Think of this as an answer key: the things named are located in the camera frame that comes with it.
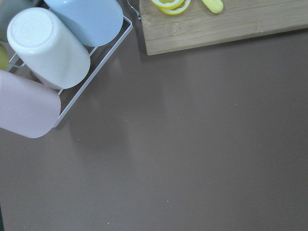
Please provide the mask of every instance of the yellow vegetable piece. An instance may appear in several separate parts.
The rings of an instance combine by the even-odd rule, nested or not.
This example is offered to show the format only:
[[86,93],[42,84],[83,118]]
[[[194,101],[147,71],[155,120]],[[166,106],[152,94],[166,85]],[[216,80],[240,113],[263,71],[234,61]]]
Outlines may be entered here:
[[0,69],[5,70],[8,68],[9,65],[9,56],[2,44],[0,44]]
[[169,9],[164,9],[160,7],[158,7],[158,9],[165,14],[176,15],[179,13],[183,13],[188,8],[190,3],[191,3],[191,0],[185,0],[180,6],[178,6],[175,9],[169,10]]
[[151,0],[157,7],[174,9],[180,6],[184,0]]
[[213,13],[220,13],[223,9],[223,3],[221,0],[202,0],[202,2]]

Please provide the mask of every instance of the gray table surface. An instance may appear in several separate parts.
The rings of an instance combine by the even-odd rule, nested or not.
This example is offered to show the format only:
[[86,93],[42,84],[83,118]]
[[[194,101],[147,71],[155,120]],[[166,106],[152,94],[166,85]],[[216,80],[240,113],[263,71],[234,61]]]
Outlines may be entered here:
[[59,127],[0,130],[6,231],[308,230],[308,30],[147,56],[124,8]]

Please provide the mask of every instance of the yellow-green cup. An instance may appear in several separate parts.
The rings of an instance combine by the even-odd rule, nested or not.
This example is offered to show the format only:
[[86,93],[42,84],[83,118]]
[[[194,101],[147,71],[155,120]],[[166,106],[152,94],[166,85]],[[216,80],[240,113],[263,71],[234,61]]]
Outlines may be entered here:
[[5,70],[8,68],[9,65],[9,56],[5,49],[5,47],[0,44],[0,70]]

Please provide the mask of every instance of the wooden cutting board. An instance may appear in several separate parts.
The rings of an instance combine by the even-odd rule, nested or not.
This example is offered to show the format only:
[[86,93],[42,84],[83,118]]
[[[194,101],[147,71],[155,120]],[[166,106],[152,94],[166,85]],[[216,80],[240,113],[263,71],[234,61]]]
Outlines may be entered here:
[[161,13],[151,0],[139,8],[148,55],[308,27],[308,0],[222,0],[220,14],[191,0],[182,14]]

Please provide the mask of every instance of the drying rack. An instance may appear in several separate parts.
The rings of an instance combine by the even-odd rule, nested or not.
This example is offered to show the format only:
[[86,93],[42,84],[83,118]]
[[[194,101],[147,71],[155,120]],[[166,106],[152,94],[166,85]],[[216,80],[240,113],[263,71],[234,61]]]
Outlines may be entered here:
[[[66,96],[69,95],[69,92],[73,92],[73,94],[67,97],[68,99],[66,100],[61,99],[61,112],[60,112],[58,120],[53,126],[54,128],[59,125],[61,120],[64,118],[64,116],[73,106],[73,104],[76,102],[78,97],[82,94],[85,88],[94,79],[94,77],[97,75],[99,70],[104,66],[104,64],[108,61],[110,56],[116,51],[116,49],[123,42],[123,40],[127,37],[127,35],[132,31],[132,29],[133,29],[132,22],[127,17],[123,16],[123,25],[122,25],[121,31],[119,32],[119,34],[113,41],[101,47],[86,47],[91,57],[91,66],[93,66],[93,63],[97,62],[97,58],[95,58],[95,53],[98,50],[100,50],[100,52],[103,52],[104,55],[98,58],[99,63],[95,64],[94,67],[90,68],[90,71],[88,72],[87,76],[84,78],[84,80],[81,83],[79,83],[78,85],[70,89],[64,89],[64,90],[58,91],[60,98],[62,95],[66,95]],[[18,62],[20,62],[20,58],[18,57],[17,54],[14,54],[14,56],[10,59],[8,71],[11,71],[14,67],[22,68],[25,66],[25,63],[18,65],[17,64]]]

